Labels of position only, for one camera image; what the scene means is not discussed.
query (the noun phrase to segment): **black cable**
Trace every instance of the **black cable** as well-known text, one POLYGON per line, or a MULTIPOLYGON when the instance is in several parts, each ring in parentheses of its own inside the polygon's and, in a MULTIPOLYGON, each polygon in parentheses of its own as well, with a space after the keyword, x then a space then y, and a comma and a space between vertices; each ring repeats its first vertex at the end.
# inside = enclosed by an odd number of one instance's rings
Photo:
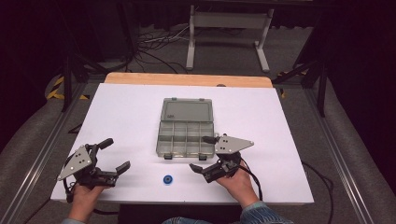
POLYGON ((147 54, 148 56, 151 56, 151 57, 155 58, 156 60, 158 60, 158 61, 164 63, 166 66, 168 66, 170 69, 172 69, 176 74, 178 74, 177 70, 175 70, 175 68, 173 68, 169 63, 166 63, 166 62, 164 62, 162 59, 160 59, 160 58, 158 58, 158 57, 156 57, 156 56, 154 56, 154 55, 152 55, 152 54, 150 54, 150 53, 147 53, 147 52, 145 52, 145 51, 140 51, 140 52, 141 52, 141 53, 144 53, 144 54, 147 54))
MULTIPOLYGON (((121 63, 121 64, 115 65, 115 66, 113 66, 113 67, 108 67, 108 68, 106 68, 106 69, 107 69, 109 72, 115 72, 115 71, 117 71, 117 70, 119 70, 119 69, 121 69, 121 68, 127 66, 128 63, 130 63, 131 61, 132 61, 132 59, 130 59, 130 60, 127 59, 125 63, 121 63)), ((93 74, 93 75, 95 75, 95 74, 101 74, 101 73, 98 72, 96 69, 87 68, 87 67, 84 67, 84 68, 85 68, 85 70, 87 70, 87 72, 89 72, 89 73, 91 73, 91 74, 93 74)))
POLYGON ((34 217, 48 202, 50 201, 50 198, 48 198, 46 201, 44 201, 34 212, 32 215, 30 215, 26 220, 23 222, 23 224, 26 224, 34 217))
MULTIPOLYGON (((73 158, 75 153, 67 157, 66 161, 64 162, 64 167, 67 165, 67 163, 70 162, 70 160, 73 158)), ((76 185, 76 182, 70 183, 70 186, 67 186, 67 181, 66 178, 64 178, 64 193, 66 194, 66 200, 68 203, 71 203, 73 201, 73 187, 76 185)))
POLYGON ((147 32, 147 33, 141 34, 140 36, 143 36, 143 38, 138 37, 138 40, 141 40, 139 43, 151 42, 151 41, 154 42, 154 41, 158 41, 161 39, 172 39, 172 38, 176 38, 177 36, 184 36, 188 31, 188 29, 187 29, 188 27, 189 26, 187 26, 181 30, 167 32, 167 35, 163 35, 165 32, 162 32, 162 31, 147 32), (158 33, 158 32, 161 32, 161 33, 155 37, 154 37, 154 35, 151 34, 151 33, 158 33))
POLYGON ((179 31, 174 31, 173 34, 171 32, 168 32, 167 35, 163 35, 163 36, 162 36, 163 33, 160 33, 156 37, 152 35, 151 38, 147 38, 146 35, 144 35, 145 36, 144 38, 138 38, 139 48, 142 51, 147 51, 150 49, 162 49, 168 44, 175 43, 178 40, 180 40, 188 32, 187 28, 188 27, 179 31))
POLYGON ((136 57, 134 57, 134 59, 136 60, 136 63, 142 68, 143 72, 146 73, 145 68, 143 67, 143 65, 139 62, 139 59, 137 59, 136 57))
POLYGON ((127 63, 127 64, 125 65, 125 71, 124 71, 124 72, 128 72, 128 64, 129 64, 129 63, 127 63))
POLYGON ((301 163, 303 165, 307 166, 308 168, 310 168, 313 172, 315 172, 315 174, 317 174, 317 176, 320 177, 320 179, 323 181, 324 185, 326 186, 327 190, 329 191, 331 208, 330 208, 329 220, 328 220, 327 223, 331 224, 332 223, 332 216, 333 216, 333 213, 334 213, 334 200, 332 198, 332 190, 334 189, 334 183, 332 182, 332 180, 329 177, 327 177, 325 175, 322 175, 317 169, 315 169, 310 164, 308 164, 308 163, 306 163, 304 161, 301 161, 301 163))
MULTIPOLYGON (((141 62, 141 63, 150 63, 150 62, 146 62, 146 61, 143 61, 143 60, 141 60, 141 59, 137 59, 137 58, 136 58, 136 62, 137 62, 137 61, 139 61, 139 62, 141 62)), ((185 72, 186 74, 189 73, 189 71, 187 71, 187 69, 186 69, 183 65, 181 65, 180 63, 169 63, 169 64, 176 64, 176 65, 180 66, 180 67, 184 70, 184 72, 185 72)))
POLYGON ((154 36, 153 36, 152 34, 153 34, 153 33, 159 33, 159 32, 161 32, 161 33, 160 33, 158 36, 160 36, 161 34, 165 33, 163 30, 157 30, 157 31, 145 32, 145 33, 140 34, 140 35, 151 35, 152 38, 154 38, 154 36))
POLYGON ((245 160, 242 159, 242 161, 245 163, 245 165, 247 166, 247 168, 245 168, 244 166, 238 165, 238 167, 242 170, 244 170, 245 172, 247 172, 248 174, 251 175, 251 177, 253 177, 254 182, 256 183, 257 187, 259 187, 259 199, 260 201, 262 201, 262 185, 260 184, 259 179, 257 178, 257 176, 255 176, 250 169, 248 168, 248 164, 245 162, 245 160))
POLYGON ((114 215, 118 215, 119 212, 105 212, 105 211, 101 211, 98 209, 93 209, 93 212, 98 214, 98 215, 102 215, 102 216, 114 216, 114 215))

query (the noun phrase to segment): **black cable on floor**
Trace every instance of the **black cable on floor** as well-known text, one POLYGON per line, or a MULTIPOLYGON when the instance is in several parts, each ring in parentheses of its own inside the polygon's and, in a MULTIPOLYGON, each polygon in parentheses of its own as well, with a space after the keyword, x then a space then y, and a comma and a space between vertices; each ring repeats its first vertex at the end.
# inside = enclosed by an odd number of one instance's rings
POLYGON ((98 214, 98 215, 102 215, 102 216, 114 216, 114 215, 118 215, 119 212, 105 212, 105 211, 101 211, 98 209, 93 209, 93 212, 98 214))
POLYGON ((146 73, 145 67, 143 67, 143 65, 139 62, 140 60, 137 59, 136 57, 134 57, 134 59, 136 60, 136 63, 142 68, 142 71, 143 71, 144 73, 146 73))
MULTIPOLYGON (((106 69, 107 69, 109 72, 115 72, 115 71, 118 71, 118 70, 120 70, 121 68, 127 66, 131 61, 132 61, 132 59, 131 59, 131 58, 128 58, 128 59, 126 59, 126 62, 125 62, 125 63, 121 63, 121 64, 115 65, 115 66, 113 66, 113 67, 108 67, 108 68, 106 68, 106 69)), ((101 72, 97 71, 96 69, 87 68, 87 67, 84 67, 84 68, 85 68, 85 70, 86 70, 87 72, 89 72, 89 73, 92 74, 92 75, 101 74, 101 72)))
POLYGON ((334 189, 334 183, 332 182, 332 180, 329 177, 327 177, 325 175, 322 175, 317 169, 315 169, 310 164, 308 164, 308 163, 306 163, 304 161, 301 161, 301 163, 304 166, 306 166, 309 169, 311 169, 313 172, 315 172, 315 174, 317 174, 317 176, 320 177, 320 179, 323 181, 324 185, 326 186, 327 190, 329 191, 331 208, 330 208, 329 220, 328 220, 327 223, 331 224, 332 223, 332 216, 333 216, 333 213, 334 213, 334 200, 333 200, 333 197, 332 197, 332 190, 334 189))
POLYGON ((172 69, 176 74, 178 74, 177 70, 174 67, 172 67, 169 63, 166 63, 164 60, 162 60, 162 59, 160 59, 160 58, 158 58, 158 57, 156 57, 156 56, 154 56, 154 55, 152 55, 150 53, 147 53, 145 51, 140 51, 140 53, 144 53, 144 54, 147 54, 148 56, 151 56, 151 57, 155 58, 156 60, 164 63, 166 66, 168 66, 170 69, 172 69))
POLYGON ((26 224, 32 219, 32 217, 35 216, 48 202, 50 201, 50 198, 48 198, 46 201, 44 201, 34 212, 32 215, 30 215, 26 220, 23 222, 23 224, 26 224))
MULTIPOLYGON (((141 63, 150 63, 150 62, 146 62, 146 61, 143 61, 143 60, 141 60, 141 59, 138 59, 138 58, 135 58, 135 59, 136 59, 136 62, 137 62, 137 63, 138 63, 138 62, 141 62, 141 63)), ((187 69, 186 69, 183 65, 181 65, 180 63, 169 63, 169 64, 176 64, 176 65, 178 65, 179 67, 181 67, 181 69, 183 69, 184 72, 185 72, 186 74, 189 73, 189 71, 187 71, 187 69)))
POLYGON ((154 37, 153 35, 150 35, 150 37, 147 37, 146 34, 144 35, 140 35, 143 37, 138 38, 138 47, 140 48, 140 50, 142 51, 148 51, 151 49, 161 49, 165 46, 167 46, 168 44, 171 43, 175 43, 178 40, 182 39, 183 36, 188 32, 189 26, 185 27, 182 30, 179 31, 174 31, 173 34, 171 32, 168 32, 167 35, 163 35, 162 34, 164 32, 161 32, 158 36, 154 37))

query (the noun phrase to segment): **sleeve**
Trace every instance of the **sleeve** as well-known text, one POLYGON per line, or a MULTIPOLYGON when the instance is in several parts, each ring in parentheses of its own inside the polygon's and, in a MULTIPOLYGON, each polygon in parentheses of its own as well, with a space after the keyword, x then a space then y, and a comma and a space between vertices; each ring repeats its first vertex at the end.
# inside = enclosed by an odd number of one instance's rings
POLYGON ((256 202, 246 207, 241 214, 241 224, 279 223, 292 224, 275 211, 271 210, 264 202, 256 202))
POLYGON ((74 219, 71 219, 71 218, 65 218, 62 221, 62 224, 85 224, 85 223, 77 221, 77 220, 74 220, 74 219))

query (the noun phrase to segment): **metal rail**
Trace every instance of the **metal rail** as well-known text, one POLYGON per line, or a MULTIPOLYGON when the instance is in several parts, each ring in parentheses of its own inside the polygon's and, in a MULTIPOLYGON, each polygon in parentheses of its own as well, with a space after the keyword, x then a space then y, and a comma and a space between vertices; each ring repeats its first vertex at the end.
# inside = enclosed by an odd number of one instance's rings
POLYGON ((76 89, 74 90, 72 102, 70 106, 67 108, 66 111, 61 113, 59 118, 57 119, 52 131, 47 138, 46 143, 41 148, 35 162, 33 163, 32 167, 30 168, 29 172, 27 173, 26 177, 24 178, 17 194, 15 195, 14 199, 12 200, 11 204, 9 205, 5 215, 1 219, 0 223, 15 223, 16 219, 18 218, 24 204, 26 203, 30 193, 32 192, 33 188, 35 187, 35 183, 37 182, 38 178, 41 175, 41 172, 44 169, 48 159, 50 158, 50 154, 52 153, 62 130, 62 127, 65 125, 68 117, 70 116, 71 112, 73 111, 74 106, 78 101, 78 97, 83 93, 86 84, 78 83, 76 85, 76 89))
POLYGON ((332 131, 330 130, 326 119, 323 118, 318 112, 316 105, 317 99, 315 97, 314 92, 312 91, 312 89, 305 89, 304 93, 306 98, 308 99, 311 108, 314 111, 318 124, 320 125, 323 133, 326 136, 326 139, 330 146, 332 160, 338 171, 338 174, 341 177, 341 180, 344 184, 344 188, 346 189, 346 193, 349 196, 349 200, 352 202, 353 208, 355 209, 356 215, 358 216, 360 223, 363 224, 374 223, 367 209, 367 206, 364 203, 363 198, 361 197, 361 193, 359 192, 358 186, 356 185, 352 174, 349 172, 349 169, 347 168, 347 164, 344 160, 343 155, 341 154, 341 151, 337 143, 335 142, 335 139, 332 135, 332 131))

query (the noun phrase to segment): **person's left hand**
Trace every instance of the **person's left hand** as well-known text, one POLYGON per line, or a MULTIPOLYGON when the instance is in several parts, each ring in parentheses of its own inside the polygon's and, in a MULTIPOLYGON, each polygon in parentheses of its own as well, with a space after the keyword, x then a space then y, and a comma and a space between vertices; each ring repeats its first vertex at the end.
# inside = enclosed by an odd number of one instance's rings
POLYGON ((87 223, 96 206, 97 199, 104 189, 108 189, 108 187, 96 186, 93 189, 88 189, 85 186, 76 184, 69 218, 87 223))

